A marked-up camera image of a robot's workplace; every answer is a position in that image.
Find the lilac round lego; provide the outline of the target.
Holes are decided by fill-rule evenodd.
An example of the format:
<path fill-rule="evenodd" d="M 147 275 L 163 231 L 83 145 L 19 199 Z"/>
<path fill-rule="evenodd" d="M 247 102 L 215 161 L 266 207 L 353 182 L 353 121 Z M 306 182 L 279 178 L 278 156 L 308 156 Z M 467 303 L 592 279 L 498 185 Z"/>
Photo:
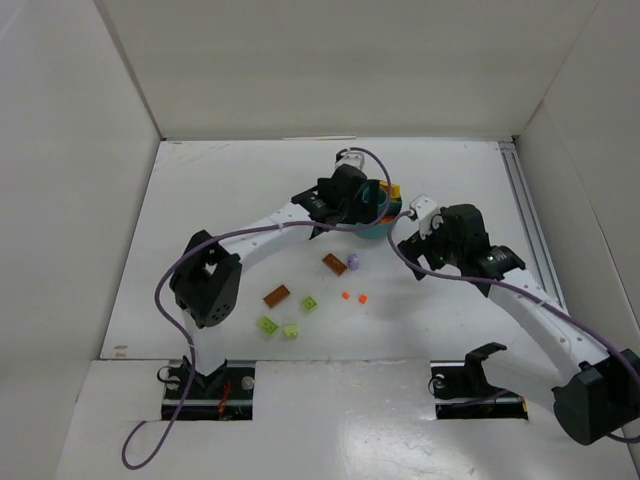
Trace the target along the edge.
<path fill-rule="evenodd" d="M 357 271 L 360 268 L 360 261 L 357 254 L 350 254 L 347 258 L 347 265 L 350 270 Z"/>

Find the brown lego plate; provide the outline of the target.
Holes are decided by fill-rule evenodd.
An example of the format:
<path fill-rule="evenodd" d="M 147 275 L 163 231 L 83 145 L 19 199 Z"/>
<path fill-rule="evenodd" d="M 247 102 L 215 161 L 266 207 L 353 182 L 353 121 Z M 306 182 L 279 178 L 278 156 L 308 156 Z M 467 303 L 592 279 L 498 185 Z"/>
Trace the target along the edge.
<path fill-rule="evenodd" d="M 343 275 L 349 269 L 344 262 L 332 253 L 327 254 L 322 259 L 322 263 L 337 276 Z"/>

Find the dark brown lego piece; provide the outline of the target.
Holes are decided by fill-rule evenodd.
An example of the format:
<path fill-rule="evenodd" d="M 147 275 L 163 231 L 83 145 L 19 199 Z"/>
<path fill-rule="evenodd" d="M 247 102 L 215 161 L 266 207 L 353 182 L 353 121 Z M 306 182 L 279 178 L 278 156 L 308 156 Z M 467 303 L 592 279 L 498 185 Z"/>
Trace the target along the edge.
<path fill-rule="evenodd" d="M 291 292 L 285 285 L 280 285 L 272 292 L 267 294 L 263 301 L 267 305 L 268 308 L 275 308 L 277 305 L 282 303 L 290 296 Z"/>

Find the pale yellow lego brick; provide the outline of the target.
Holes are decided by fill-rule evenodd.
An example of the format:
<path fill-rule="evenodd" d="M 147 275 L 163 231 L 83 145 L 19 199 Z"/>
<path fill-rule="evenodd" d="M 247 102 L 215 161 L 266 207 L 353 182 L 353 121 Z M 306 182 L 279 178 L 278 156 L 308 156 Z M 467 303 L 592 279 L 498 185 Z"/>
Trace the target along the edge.
<path fill-rule="evenodd" d="M 297 339 L 299 327 L 296 324 L 287 324 L 283 327 L 283 334 L 286 339 Z"/>

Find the yellow orange lego brick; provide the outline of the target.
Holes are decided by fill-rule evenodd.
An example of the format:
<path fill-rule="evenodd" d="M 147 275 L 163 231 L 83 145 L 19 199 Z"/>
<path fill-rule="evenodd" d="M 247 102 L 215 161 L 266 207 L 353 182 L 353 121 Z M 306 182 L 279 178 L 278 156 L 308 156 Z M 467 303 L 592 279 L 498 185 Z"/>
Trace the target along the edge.
<path fill-rule="evenodd" d="M 388 184 L 386 182 L 380 182 L 379 187 L 382 191 L 385 192 L 385 195 L 392 199 L 400 199 L 401 198 L 401 187 L 398 184 Z"/>

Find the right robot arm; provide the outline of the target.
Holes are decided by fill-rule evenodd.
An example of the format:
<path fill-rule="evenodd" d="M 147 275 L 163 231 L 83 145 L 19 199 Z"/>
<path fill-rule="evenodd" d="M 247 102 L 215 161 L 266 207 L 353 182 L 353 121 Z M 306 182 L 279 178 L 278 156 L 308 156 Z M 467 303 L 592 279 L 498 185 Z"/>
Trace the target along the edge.
<path fill-rule="evenodd" d="M 620 350 L 572 318 L 539 285 L 524 261 L 491 244 L 471 204 L 440 207 L 421 195 L 404 212 L 417 231 L 390 245 L 413 271 L 465 282 L 508 314 L 543 351 L 551 369 L 517 357 L 500 343 L 465 356 L 466 383 L 479 396 L 491 388 L 519 394 L 550 411 L 581 445 L 602 438 L 638 443 L 617 430 L 639 418 L 639 357 Z"/>

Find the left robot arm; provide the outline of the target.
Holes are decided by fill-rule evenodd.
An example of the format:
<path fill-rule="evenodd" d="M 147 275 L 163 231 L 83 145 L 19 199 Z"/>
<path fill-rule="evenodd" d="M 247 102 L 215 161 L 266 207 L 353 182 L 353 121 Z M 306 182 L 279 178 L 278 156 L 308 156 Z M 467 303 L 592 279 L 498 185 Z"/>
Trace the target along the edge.
<path fill-rule="evenodd" d="M 220 324 L 236 306 L 241 275 L 280 250 L 304 243 L 335 227 L 364 226 L 381 218 L 386 196 L 380 182 L 351 165 L 294 195 L 254 224 L 213 237 L 194 234 L 169 282 L 195 348 L 191 364 L 206 378 L 225 363 Z"/>

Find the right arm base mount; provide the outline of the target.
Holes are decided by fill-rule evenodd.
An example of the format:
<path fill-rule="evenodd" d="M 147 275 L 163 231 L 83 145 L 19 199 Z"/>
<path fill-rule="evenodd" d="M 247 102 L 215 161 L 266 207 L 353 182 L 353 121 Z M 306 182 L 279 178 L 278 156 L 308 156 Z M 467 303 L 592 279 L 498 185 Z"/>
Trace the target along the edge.
<path fill-rule="evenodd" d="M 529 418 L 524 399 L 491 385 L 482 363 L 506 347 L 491 342 L 468 352 L 463 360 L 432 360 L 428 390 L 435 400 L 437 420 L 497 420 Z"/>

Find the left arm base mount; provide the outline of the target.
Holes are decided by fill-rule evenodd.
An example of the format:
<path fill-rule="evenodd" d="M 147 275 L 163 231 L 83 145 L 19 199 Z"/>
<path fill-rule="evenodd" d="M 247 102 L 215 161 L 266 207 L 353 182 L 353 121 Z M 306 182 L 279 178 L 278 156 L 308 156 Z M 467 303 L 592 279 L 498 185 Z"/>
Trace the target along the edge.
<path fill-rule="evenodd" d="M 190 365 L 183 358 L 181 364 L 161 367 L 156 379 L 164 386 L 161 418 L 170 420 L 186 391 Z M 229 362 L 209 376 L 199 373 L 187 393 L 178 421 L 250 421 L 253 418 L 253 396 L 256 364 Z"/>

